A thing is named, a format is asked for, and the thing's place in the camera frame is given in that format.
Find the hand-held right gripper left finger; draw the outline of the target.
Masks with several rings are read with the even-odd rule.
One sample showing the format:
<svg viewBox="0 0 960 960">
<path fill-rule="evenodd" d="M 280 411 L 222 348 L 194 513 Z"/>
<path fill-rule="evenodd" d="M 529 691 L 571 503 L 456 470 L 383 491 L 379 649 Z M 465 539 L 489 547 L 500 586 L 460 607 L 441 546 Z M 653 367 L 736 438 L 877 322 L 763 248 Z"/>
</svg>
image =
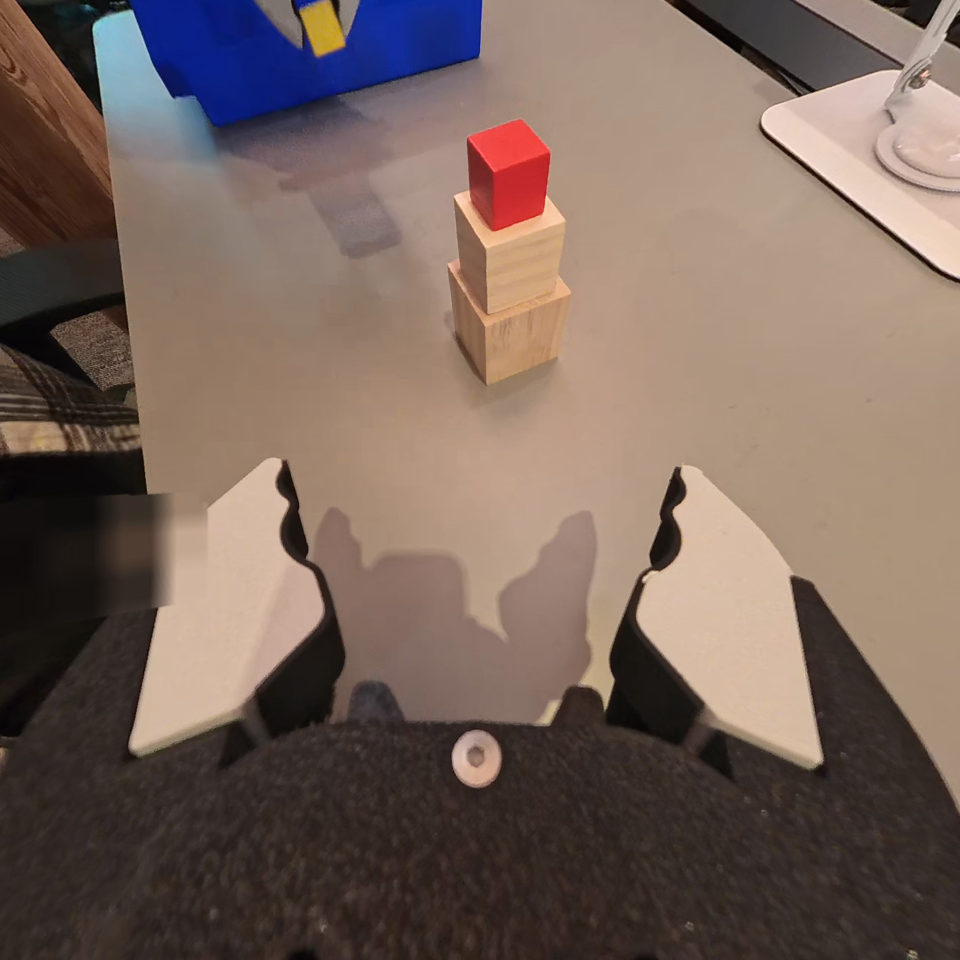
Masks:
<svg viewBox="0 0 960 960">
<path fill-rule="evenodd" d="M 346 654 L 327 578 L 307 554 L 281 459 L 208 507 L 205 551 L 177 561 L 174 597 L 155 616 L 134 756 L 224 727 L 262 743 L 330 717 Z"/>
</svg>

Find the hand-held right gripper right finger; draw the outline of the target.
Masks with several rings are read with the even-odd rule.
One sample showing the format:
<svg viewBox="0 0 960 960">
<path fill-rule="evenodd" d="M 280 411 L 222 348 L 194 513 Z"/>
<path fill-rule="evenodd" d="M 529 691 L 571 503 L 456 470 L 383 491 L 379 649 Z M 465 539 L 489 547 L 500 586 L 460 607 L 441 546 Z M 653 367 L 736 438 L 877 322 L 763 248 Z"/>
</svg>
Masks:
<svg viewBox="0 0 960 960">
<path fill-rule="evenodd" d="M 606 723 L 730 771 L 727 739 L 824 763 L 793 572 L 693 465 L 676 467 L 609 653 Z"/>
</svg>

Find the yellow wooden cube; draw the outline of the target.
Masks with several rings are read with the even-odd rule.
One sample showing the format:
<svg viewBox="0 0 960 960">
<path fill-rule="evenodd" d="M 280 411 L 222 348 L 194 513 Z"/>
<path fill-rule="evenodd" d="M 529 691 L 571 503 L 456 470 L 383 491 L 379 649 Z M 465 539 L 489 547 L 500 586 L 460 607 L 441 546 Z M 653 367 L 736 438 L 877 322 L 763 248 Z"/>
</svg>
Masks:
<svg viewBox="0 0 960 960">
<path fill-rule="evenodd" d="M 340 2 L 298 2 L 297 14 L 314 57 L 320 59 L 346 48 Z"/>
</svg>

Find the blue plastic bin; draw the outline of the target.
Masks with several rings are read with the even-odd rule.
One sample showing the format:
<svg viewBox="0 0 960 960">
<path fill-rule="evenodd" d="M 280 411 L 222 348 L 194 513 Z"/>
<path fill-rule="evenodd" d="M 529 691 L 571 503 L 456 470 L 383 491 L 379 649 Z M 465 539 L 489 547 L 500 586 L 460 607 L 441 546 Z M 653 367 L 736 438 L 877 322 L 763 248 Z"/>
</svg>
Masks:
<svg viewBox="0 0 960 960">
<path fill-rule="evenodd" d="M 478 58 L 480 1 L 361 2 L 345 48 L 295 48 L 254 1 L 133 1 L 155 72 L 216 127 Z"/>
</svg>

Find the red wooden cube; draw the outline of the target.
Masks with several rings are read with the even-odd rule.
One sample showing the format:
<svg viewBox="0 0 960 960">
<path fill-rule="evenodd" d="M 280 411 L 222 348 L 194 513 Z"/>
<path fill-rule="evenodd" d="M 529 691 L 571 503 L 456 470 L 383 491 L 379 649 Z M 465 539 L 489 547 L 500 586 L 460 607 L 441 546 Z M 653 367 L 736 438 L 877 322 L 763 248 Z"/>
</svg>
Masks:
<svg viewBox="0 0 960 960">
<path fill-rule="evenodd" d="M 550 150 L 522 119 L 466 138 L 469 195 L 494 232 L 542 215 Z"/>
</svg>

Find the medium plain wooden cube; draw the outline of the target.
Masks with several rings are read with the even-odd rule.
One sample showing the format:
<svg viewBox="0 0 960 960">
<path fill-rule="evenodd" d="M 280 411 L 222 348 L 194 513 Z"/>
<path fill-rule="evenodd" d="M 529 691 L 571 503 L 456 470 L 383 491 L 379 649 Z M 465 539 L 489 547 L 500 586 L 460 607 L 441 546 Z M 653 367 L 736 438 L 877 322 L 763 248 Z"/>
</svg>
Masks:
<svg viewBox="0 0 960 960">
<path fill-rule="evenodd" d="M 550 294 L 558 280 L 566 220 L 551 198 L 531 219 L 493 230 L 471 193 L 453 198 L 460 274 L 486 314 Z"/>
</svg>

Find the large plain wooden cube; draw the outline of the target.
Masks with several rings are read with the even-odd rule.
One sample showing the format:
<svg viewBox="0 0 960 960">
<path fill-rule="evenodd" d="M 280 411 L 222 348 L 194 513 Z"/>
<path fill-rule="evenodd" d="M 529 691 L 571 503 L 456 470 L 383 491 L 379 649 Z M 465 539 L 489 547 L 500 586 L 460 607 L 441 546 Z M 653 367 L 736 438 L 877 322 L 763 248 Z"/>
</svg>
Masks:
<svg viewBox="0 0 960 960">
<path fill-rule="evenodd" d="M 447 274 L 456 337 L 486 385 L 559 356 L 571 297 L 562 278 L 548 294 L 488 314 L 469 290 L 458 260 L 447 264 Z"/>
</svg>

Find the brown wooden panel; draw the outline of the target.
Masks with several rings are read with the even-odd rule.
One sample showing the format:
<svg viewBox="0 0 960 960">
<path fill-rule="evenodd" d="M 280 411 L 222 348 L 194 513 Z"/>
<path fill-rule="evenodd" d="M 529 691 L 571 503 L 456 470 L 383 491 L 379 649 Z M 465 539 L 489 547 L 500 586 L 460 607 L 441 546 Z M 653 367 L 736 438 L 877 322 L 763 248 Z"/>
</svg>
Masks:
<svg viewBox="0 0 960 960">
<path fill-rule="evenodd" d="M 103 117 L 14 1 L 1 3 L 1 226 L 28 248 L 117 236 Z"/>
</svg>

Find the person's plaid shirt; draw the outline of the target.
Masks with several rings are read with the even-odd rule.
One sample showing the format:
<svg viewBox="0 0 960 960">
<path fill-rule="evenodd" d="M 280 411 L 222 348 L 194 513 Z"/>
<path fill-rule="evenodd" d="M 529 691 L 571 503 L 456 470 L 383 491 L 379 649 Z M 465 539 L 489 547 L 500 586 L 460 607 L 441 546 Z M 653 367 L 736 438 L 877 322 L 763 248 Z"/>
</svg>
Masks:
<svg viewBox="0 0 960 960">
<path fill-rule="evenodd" d="M 138 413 L 10 347 L 1 348 L 1 456 L 141 450 Z"/>
</svg>

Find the white document stand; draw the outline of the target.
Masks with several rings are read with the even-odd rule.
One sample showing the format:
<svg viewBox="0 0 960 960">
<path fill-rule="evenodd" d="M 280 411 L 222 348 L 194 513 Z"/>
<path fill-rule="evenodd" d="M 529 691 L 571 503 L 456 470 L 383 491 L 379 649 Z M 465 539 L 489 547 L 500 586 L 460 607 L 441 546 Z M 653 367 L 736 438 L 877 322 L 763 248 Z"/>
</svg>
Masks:
<svg viewBox="0 0 960 960">
<path fill-rule="evenodd" d="M 933 12 L 905 66 L 769 107 L 763 133 L 931 268 L 959 279 L 959 99 L 934 81 L 957 1 Z"/>
</svg>

